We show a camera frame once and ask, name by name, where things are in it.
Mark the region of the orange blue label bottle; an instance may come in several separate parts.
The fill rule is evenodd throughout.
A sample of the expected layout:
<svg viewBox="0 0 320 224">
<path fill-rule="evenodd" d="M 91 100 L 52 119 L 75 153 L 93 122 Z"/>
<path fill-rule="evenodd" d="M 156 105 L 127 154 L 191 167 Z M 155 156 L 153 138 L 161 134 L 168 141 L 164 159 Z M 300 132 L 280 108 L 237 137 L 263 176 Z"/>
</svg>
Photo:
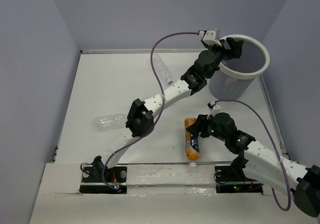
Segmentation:
<svg viewBox="0 0 320 224">
<path fill-rule="evenodd" d="M 189 161 L 189 165 L 191 167 L 197 166 L 197 160 L 200 157 L 199 152 L 199 143 L 197 136 L 192 135 L 187 131 L 187 128 L 193 125 L 196 122 L 195 118 L 187 118 L 184 120 L 184 128 L 185 128 L 185 155 Z"/>
</svg>

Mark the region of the clear bottle white-blue cap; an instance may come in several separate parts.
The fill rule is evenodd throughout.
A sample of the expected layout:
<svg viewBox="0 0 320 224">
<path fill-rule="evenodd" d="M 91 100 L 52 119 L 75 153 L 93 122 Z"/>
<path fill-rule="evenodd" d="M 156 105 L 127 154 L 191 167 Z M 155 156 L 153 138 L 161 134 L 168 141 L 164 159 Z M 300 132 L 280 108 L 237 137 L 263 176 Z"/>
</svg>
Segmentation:
<svg viewBox="0 0 320 224">
<path fill-rule="evenodd" d="M 153 65 L 157 74 L 166 84 L 171 85 L 173 83 L 172 75 L 162 58 L 158 54 L 153 54 L 152 57 Z"/>
<path fill-rule="evenodd" d="M 125 114 L 112 114 L 94 119 L 94 126 L 99 132 L 116 130 L 125 126 L 127 116 Z"/>
</svg>

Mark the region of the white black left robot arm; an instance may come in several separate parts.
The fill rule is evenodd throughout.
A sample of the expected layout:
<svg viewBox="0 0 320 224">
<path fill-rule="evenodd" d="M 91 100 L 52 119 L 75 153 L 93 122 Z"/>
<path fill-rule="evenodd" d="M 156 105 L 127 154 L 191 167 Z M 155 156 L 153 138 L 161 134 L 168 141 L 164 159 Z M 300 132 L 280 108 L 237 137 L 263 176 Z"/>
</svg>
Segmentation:
<svg viewBox="0 0 320 224">
<path fill-rule="evenodd" d="M 207 80 L 219 70 L 221 61 L 240 58 L 243 44 L 242 40 L 231 37 L 218 40 L 212 45 L 206 44 L 206 50 L 200 52 L 194 64 L 175 83 L 148 99 L 134 100 L 119 138 L 104 154 L 96 156 L 92 161 L 92 175 L 99 181 L 108 180 L 110 170 L 124 153 L 151 134 L 162 112 L 203 89 Z"/>
</svg>

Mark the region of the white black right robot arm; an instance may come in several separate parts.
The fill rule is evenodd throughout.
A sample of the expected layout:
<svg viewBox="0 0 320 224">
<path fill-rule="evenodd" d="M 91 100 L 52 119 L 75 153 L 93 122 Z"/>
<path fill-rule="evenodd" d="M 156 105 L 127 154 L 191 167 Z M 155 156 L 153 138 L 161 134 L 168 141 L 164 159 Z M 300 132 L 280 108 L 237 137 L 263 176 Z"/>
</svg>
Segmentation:
<svg viewBox="0 0 320 224">
<path fill-rule="evenodd" d="M 319 170 L 316 165 L 306 167 L 266 148 L 249 134 L 237 129 L 227 113 L 207 117 L 199 115 L 195 123 L 187 127 L 195 136 L 215 137 L 237 158 L 230 167 L 236 180 L 244 177 L 254 179 L 291 198 L 298 209 L 311 217 L 319 216 Z"/>
</svg>

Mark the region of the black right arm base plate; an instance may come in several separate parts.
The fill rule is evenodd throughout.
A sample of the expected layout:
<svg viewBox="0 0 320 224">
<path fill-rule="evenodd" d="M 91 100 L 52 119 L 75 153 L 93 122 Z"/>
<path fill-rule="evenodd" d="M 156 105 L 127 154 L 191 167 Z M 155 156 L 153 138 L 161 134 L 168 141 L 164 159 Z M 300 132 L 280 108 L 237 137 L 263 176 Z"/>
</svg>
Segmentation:
<svg viewBox="0 0 320 224">
<path fill-rule="evenodd" d="M 233 173 L 231 166 L 218 165 L 214 167 L 214 181 L 217 194 L 261 193 L 263 184 L 257 180 Z"/>
</svg>

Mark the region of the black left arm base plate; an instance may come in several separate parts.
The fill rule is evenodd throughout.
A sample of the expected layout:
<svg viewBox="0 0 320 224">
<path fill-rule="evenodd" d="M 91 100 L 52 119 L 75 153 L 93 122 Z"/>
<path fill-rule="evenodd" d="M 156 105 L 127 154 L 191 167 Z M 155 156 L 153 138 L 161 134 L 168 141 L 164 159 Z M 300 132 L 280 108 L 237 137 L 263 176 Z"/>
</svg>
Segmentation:
<svg viewBox="0 0 320 224">
<path fill-rule="evenodd" d="M 103 179 L 96 173 L 91 164 L 80 166 L 82 178 L 79 192 L 82 194 L 125 194 L 127 192 L 127 167 L 116 166 L 105 171 Z"/>
</svg>

